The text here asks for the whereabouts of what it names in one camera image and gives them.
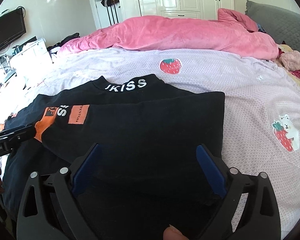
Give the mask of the person's right hand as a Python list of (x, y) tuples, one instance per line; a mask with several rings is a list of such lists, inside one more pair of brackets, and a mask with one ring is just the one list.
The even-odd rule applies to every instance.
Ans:
[(188, 240), (178, 229), (170, 225), (163, 233), (163, 240)]

